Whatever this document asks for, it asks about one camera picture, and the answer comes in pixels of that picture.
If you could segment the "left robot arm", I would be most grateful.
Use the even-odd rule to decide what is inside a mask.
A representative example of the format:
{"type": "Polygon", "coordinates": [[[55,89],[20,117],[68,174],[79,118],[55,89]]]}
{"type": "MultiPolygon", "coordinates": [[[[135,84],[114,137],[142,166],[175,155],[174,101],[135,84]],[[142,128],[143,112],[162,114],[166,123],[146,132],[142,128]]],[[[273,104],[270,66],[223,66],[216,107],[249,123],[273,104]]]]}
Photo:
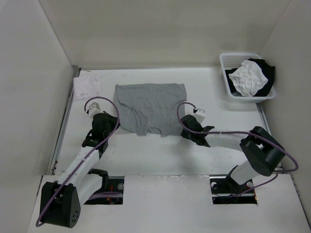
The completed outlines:
{"type": "Polygon", "coordinates": [[[92,194],[108,190],[107,172],[93,166],[107,149],[108,139],[119,127],[120,118],[101,111],[91,114],[91,118],[92,128],[77,157],[58,179],[43,184],[36,227],[51,224],[73,228],[80,217],[81,206],[92,194]]]}

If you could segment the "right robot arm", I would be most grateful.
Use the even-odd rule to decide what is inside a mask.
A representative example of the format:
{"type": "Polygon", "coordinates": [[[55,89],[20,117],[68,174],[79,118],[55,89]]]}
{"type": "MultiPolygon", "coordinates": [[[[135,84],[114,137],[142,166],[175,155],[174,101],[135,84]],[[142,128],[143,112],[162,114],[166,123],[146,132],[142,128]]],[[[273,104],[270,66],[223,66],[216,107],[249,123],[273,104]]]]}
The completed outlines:
{"type": "Polygon", "coordinates": [[[249,132],[219,132],[213,126],[202,127],[192,115],[179,119],[183,127],[181,136],[203,147],[222,147],[242,152],[246,161],[235,166],[218,188],[227,188],[231,196],[253,190],[242,191],[251,179],[258,175],[269,177],[285,156],[285,149],[262,127],[249,132]]]}

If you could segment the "grey tank top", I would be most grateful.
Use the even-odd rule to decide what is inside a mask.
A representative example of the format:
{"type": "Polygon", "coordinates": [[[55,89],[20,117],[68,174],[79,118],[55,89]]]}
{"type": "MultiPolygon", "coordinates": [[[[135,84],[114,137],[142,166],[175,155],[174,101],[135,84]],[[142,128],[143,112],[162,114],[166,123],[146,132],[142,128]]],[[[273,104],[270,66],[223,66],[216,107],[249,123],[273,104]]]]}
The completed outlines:
{"type": "Polygon", "coordinates": [[[183,130],[176,110],[187,100],[184,84],[116,85],[114,101],[120,114],[121,127],[139,136],[149,133],[179,136],[183,130]]]}

